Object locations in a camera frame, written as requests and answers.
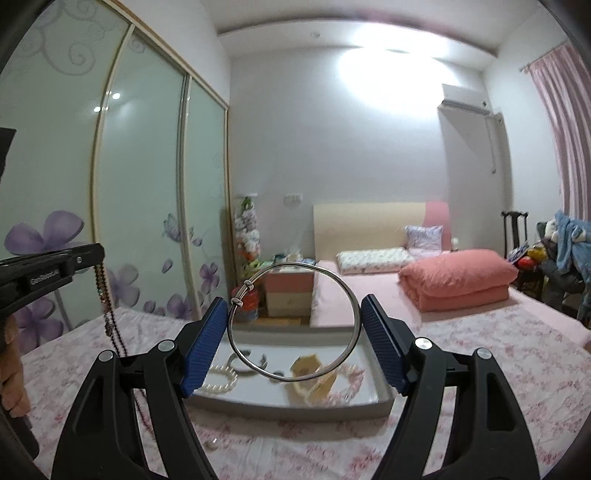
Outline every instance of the frosted glass door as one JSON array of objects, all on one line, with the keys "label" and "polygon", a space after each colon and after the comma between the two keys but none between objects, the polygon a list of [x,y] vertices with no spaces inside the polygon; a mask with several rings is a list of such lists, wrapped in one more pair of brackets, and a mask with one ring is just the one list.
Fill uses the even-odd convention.
[{"label": "frosted glass door", "polygon": [[228,297],[223,239],[227,238],[224,176],[225,110],[193,81],[185,154],[187,226],[197,298],[205,312],[216,296]]},{"label": "frosted glass door", "polygon": [[116,305],[189,319],[176,201],[183,78],[132,36],[105,112],[98,209]]},{"label": "frosted glass door", "polygon": [[[17,134],[0,183],[0,258],[91,241],[95,108],[127,28],[101,2],[56,0],[2,71],[0,127]],[[100,313],[91,269],[19,313],[21,350]]]}]

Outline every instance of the pearl necklace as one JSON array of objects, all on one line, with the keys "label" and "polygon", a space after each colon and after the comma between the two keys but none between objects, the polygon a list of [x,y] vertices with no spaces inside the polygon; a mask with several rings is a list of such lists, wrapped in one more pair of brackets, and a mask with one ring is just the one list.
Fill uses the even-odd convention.
[{"label": "pearl necklace", "polygon": [[225,385],[203,384],[199,390],[204,391],[205,393],[211,393],[214,395],[228,393],[236,386],[236,382],[238,381],[236,371],[227,365],[214,365],[213,367],[209,367],[207,373],[223,375],[228,379],[228,383]]}]

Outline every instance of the drawer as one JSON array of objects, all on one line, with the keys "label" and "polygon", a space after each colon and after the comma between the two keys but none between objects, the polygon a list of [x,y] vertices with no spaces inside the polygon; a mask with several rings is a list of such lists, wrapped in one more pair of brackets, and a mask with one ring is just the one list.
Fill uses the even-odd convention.
[{"label": "drawer", "polygon": [[314,288],[314,272],[268,273],[265,290],[269,293],[304,293]]},{"label": "drawer", "polygon": [[310,316],[312,292],[269,293],[267,292],[267,312],[269,317]]}]

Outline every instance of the wall outlet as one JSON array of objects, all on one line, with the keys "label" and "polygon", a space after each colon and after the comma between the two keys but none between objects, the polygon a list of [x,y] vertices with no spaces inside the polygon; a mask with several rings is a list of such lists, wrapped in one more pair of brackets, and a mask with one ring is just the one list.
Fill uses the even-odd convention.
[{"label": "wall outlet", "polygon": [[297,208],[301,205],[303,195],[301,193],[292,193],[283,197],[283,205],[289,208]]}]

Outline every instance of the metal screw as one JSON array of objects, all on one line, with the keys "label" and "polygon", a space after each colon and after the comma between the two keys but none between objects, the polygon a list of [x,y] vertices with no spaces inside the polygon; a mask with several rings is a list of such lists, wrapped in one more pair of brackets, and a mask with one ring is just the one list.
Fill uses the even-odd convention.
[{"label": "metal screw", "polygon": [[161,352],[169,352],[174,348],[174,342],[172,340],[162,340],[158,344],[158,350]]},{"label": "metal screw", "polygon": [[101,362],[108,362],[113,358],[113,352],[111,350],[105,350],[99,353],[99,360]]},{"label": "metal screw", "polygon": [[483,360],[488,360],[489,358],[492,358],[491,351],[487,350],[486,348],[479,348],[478,350],[476,350],[476,354]]},{"label": "metal screw", "polygon": [[433,344],[431,343],[431,340],[429,340],[428,338],[417,338],[414,341],[414,344],[419,347],[421,350],[429,350]]}]

